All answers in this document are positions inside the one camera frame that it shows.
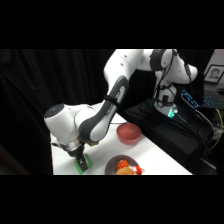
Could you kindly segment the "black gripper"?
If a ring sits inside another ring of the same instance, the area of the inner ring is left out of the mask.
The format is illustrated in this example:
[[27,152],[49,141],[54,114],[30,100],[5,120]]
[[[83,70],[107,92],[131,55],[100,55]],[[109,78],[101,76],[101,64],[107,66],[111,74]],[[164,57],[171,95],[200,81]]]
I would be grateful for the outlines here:
[[83,146],[80,146],[76,150],[69,152],[69,155],[71,157],[75,157],[77,159],[76,165],[77,165],[77,170],[79,172],[83,172],[84,170],[87,170],[89,168],[88,167],[88,164],[89,164],[88,156],[84,155],[84,147]]

